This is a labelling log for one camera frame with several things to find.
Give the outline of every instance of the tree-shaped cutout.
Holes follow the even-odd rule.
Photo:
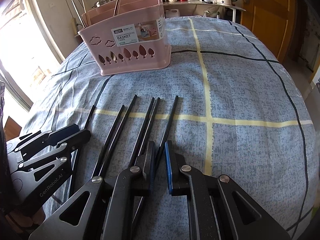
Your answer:
[[[111,64],[111,59],[109,57],[106,57],[106,60]]]
[[[139,46],[139,52],[143,56],[143,58],[146,58],[147,51],[142,45]]]
[[[134,57],[136,57],[136,59],[138,59],[138,57],[139,57],[138,52],[136,52],[135,50],[132,52],[132,55],[133,55]]]
[[[118,58],[121,59],[121,62],[123,62],[124,57],[119,53]]]
[[[99,60],[101,63],[103,63],[105,65],[106,61],[104,60],[103,56],[101,56],[100,54],[99,54]]]
[[[131,60],[131,53],[130,51],[128,51],[127,49],[124,49],[123,50],[123,53],[124,53],[124,56],[128,59],[128,60]]]
[[[148,54],[151,55],[151,57],[154,57],[153,55],[155,54],[155,52],[150,48],[148,49]]]
[[[116,54],[114,54],[112,51],[110,51],[110,56],[111,56],[111,58],[113,59],[113,61],[115,61],[116,63],[118,63],[117,62],[117,56],[116,56]]]

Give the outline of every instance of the chopsticks basket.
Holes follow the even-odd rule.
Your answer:
[[[171,60],[162,0],[120,0],[82,15],[87,28],[79,35],[102,76],[167,67]]]

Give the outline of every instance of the product label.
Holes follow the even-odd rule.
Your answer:
[[[122,26],[120,28],[115,28],[111,31],[118,47],[126,44],[139,42],[134,24]]]
[[[155,21],[130,24],[111,29],[118,47],[148,41],[157,41],[164,35],[164,18],[161,16]]]

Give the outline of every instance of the table leg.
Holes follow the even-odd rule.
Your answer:
[[[235,8],[232,8],[232,11],[233,11],[233,13],[232,13],[232,22],[236,22],[236,9]]]

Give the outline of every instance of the bed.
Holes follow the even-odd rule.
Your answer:
[[[166,20],[171,64],[162,70],[102,77],[82,43],[61,64],[31,108],[22,133],[71,123],[91,140],[80,156],[76,188],[86,183],[122,104],[138,95],[107,177],[124,169],[151,97],[161,101],[150,134],[159,146],[175,95],[168,136],[176,153],[204,174],[228,174],[296,239],[311,219],[319,157],[303,98],[273,54],[244,26],[179,17]],[[65,201],[64,184],[44,205],[47,217]],[[168,193],[162,159],[135,239],[189,239],[185,197]]]

